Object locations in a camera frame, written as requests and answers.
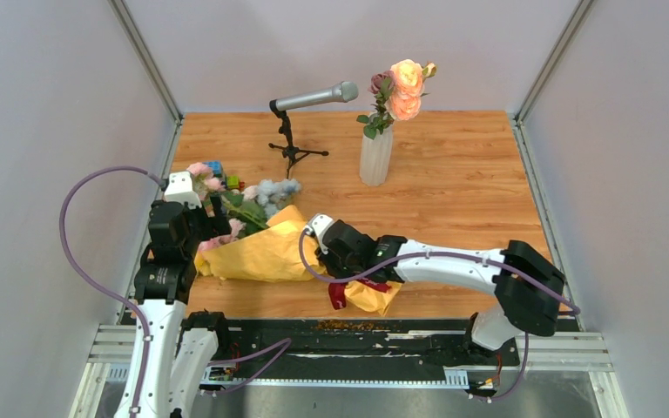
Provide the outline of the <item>dark red ribbon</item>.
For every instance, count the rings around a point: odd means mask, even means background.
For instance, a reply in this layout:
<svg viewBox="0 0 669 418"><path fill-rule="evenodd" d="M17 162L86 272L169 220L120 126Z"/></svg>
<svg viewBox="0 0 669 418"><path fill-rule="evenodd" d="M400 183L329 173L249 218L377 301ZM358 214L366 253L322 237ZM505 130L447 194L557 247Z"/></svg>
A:
<svg viewBox="0 0 669 418"><path fill-rule="evenodd" d="M328 297L335 310L355 305L365 312L384 315L393 297L399 290L385 283L372 280L356 280L349 283L329 284Z"/></svg>

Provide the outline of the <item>yellow flower bouquet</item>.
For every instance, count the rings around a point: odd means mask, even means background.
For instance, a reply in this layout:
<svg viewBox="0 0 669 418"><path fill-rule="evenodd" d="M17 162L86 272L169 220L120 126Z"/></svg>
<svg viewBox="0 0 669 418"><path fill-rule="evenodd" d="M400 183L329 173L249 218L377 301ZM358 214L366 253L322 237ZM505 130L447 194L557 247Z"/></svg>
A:
<svg viewBox="0 0 669 418"><path fill-rule="evenodd" d="M200 275L271 283L314 278L299 254L306 220L293 204L301 191L298 180L264 179L239 190L210 164L197 162L186 170L199 197L221 197L229 211L231 232L199 245L194 263Z"/></svg>

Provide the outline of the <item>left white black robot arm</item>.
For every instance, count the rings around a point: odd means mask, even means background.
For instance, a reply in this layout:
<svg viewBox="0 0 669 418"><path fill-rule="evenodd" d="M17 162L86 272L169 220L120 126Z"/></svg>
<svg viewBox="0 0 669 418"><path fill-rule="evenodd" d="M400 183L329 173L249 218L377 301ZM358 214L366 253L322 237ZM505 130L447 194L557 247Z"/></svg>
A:
<svg viewBox="0 0 669 418"><path fill-rule="evenodd" d="M223 313L186 314L199 244L231 227L220 197L202 207L152 203L150 242L134 278L139 309L117 417L187 417L210 360L232 348Z"/></svg>

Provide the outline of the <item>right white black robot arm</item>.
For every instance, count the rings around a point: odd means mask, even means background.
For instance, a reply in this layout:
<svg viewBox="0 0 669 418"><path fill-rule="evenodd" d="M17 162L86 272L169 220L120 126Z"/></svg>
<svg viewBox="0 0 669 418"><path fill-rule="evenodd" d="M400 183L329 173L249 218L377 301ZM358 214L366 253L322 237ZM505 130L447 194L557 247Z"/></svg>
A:
<svg viewBox="0 0 669 418"><path fill-rule="evenodd" d="M566 278L524 241L465 250L395 235L373 239L323 214L309 220L304 233L316 240L315 255L336 283L435 282L495 296L494 307L471 317L462 341L474 363L485 363L520 333L551 337L557 330Z"/></svg>

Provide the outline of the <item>white ribbed vase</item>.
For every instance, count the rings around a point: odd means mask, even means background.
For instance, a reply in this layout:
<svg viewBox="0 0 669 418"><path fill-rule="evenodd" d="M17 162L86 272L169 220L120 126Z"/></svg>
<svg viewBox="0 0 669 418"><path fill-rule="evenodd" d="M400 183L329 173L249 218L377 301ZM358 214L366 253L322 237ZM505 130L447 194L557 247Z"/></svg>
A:
<svg viewBox="0 0 669 418"><path fill-rule="evenodd" d="M365 185L379 186L386 181L393 143L392 126L374 138L362 137L359 174Z"/></svg>

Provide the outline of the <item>orange flowers in vase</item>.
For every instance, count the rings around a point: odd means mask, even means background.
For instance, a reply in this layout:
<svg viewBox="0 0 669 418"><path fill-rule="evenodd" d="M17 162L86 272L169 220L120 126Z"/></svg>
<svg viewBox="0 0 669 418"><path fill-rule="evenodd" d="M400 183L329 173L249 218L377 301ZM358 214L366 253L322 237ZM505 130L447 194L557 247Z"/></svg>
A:
<svg viewBox="0 0 669 418"><path fill-rule="evenodd" d="M374 110L356 119L363 124L364 137L374 140L395 122L416 117L422 108L422 97L426 95L424 84L436 73L437 65L433 62L422 65L403 59L372 76L368 92L374 97Z"/></svg>

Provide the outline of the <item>colourful toy block train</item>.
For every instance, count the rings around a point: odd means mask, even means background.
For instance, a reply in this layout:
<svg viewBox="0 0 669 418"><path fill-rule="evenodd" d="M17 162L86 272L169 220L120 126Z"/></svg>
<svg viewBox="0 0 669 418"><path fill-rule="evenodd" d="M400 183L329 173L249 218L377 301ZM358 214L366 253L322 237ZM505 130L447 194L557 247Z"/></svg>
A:
<svg viewBox="0 0 669 418"><path fill-rule="evenodd" d="M218 160L203 162L203 165L209 170L204 176L202 183L209 190L233 190L242 192L246 184L239 176L227 174L224 166Z"/></svg>

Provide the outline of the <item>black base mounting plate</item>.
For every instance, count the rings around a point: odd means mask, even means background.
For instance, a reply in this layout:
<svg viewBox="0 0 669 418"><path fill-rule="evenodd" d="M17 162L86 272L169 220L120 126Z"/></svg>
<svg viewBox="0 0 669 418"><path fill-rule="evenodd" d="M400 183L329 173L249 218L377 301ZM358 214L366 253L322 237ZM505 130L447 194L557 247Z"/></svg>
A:
<svg viewBox="0 0 669 418"><path fill-rule="evenodd" d="M517 344L497 354L463 347L466 319L230 320L216 361L242 358L233 375L311 381L438 381L446 367L493 374L520 362Z"/></svg>

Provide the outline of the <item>silver microphone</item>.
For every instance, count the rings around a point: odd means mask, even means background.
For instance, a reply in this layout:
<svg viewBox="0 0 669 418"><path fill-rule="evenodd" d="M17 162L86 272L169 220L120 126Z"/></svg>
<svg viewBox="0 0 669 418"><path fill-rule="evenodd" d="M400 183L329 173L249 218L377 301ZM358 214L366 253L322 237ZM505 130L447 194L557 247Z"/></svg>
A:
<svg viewBox="0 0 669 418"><path fill-rule="evenodd" d="M359 89L357 84L343 81L318 91L310 91L271 100L269 107L273 112L284 112L329 103L348 103L358 98L358 96Z"/></svg>

